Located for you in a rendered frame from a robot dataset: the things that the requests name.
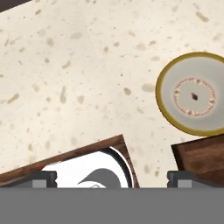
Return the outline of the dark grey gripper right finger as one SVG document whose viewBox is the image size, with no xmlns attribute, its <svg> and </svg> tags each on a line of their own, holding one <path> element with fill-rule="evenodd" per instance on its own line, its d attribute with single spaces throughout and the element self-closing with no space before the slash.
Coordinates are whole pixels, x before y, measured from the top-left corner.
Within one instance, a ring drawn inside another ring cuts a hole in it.
<svg viewBox="0 0 224 224">
<path fill-rule="evenodd" d="M 196 187 L 215 187 L 222 188 L 222 185 L 202 180 L 189 171 L 168 171 L 168 188 L 196 188 Z"/>
</svg>

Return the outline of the white and black round thing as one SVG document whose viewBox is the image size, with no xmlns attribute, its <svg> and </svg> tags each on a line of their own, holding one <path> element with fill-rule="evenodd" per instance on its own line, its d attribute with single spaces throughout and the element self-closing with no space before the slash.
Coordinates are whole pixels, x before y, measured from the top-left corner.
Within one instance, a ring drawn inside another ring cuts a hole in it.
<svg viewBox="0 0 224 224">
<path fill-rule="evenodd" d="M 133 188 L 130 166 L 113 147 L 49 164 L 43 171 L 57 172 L 58 188 Z"/>
</svg>

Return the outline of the grey bowl with yellow rim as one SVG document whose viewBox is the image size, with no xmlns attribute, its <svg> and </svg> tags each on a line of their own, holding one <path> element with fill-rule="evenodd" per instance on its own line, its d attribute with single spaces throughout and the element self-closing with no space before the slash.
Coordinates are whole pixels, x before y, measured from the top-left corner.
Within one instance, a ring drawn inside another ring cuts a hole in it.
<svg viewBox="0 0 224 224">
<path fill-rule="evenodd" d="M 156 100 L 175 128 L 202 137 L 224 134 L 224 58 L 190 52 L 173 59 L 157 78 Z"/>
</svg>

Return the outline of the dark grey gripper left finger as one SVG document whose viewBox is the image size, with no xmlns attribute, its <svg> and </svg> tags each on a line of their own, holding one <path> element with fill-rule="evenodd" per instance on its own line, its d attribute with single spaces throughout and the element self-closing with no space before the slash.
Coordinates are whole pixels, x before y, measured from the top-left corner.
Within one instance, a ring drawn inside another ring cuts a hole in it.
<svg viewBox="0 0 224 224">
<path fill-rule="evenodd" d="M 57 172 L 56 171 L 39 171 L 33 174 L 13 180 L 7 184 L 0 185 L 3 187 L 19 187 L 19 188 L 55 188 Z"/>
</svg>

